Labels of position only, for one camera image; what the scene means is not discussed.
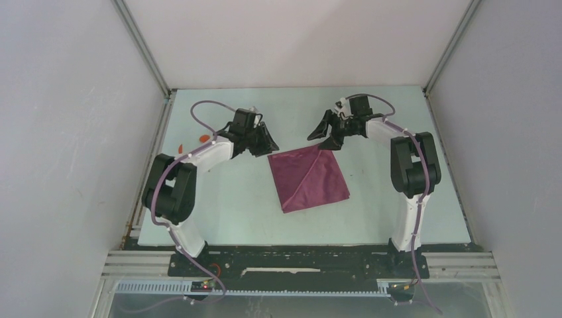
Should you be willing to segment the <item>maroon cloth napkin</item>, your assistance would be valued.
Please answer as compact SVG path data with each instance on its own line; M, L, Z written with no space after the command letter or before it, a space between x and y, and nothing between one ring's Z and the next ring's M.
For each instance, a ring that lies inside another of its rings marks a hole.
M268 156L283 213L350 198L343 173L330 150L318 145Z

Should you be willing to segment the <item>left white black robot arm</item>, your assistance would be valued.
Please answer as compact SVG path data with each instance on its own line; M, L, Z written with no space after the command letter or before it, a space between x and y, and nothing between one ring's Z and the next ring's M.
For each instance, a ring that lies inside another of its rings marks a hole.
M184 268L194 276L209 269L206 246L192 218L196 205L197 180L215 166L249 151L260 157L279 149L262 113L255 108L237 109L233 119L198 148L170 156L159 154L150 167L142 204L153 224L165 228L176 249L187 256Z

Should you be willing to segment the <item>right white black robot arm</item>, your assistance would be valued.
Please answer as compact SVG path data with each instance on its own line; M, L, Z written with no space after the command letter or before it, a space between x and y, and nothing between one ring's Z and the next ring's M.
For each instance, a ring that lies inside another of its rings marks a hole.
M390 238L397 252L386 257L385 267L392 276L402 277L412 268L412 260L405 252L421 246L425 207L441 181L441 168L433 135L414 133L393 123L390 117L395 108L387 114L375 113L369 103L372 97L357 93L340 99L324 113L307 139L320 139L323 150L340 150L348 136L362 136L389 149L390 179L404 204Z

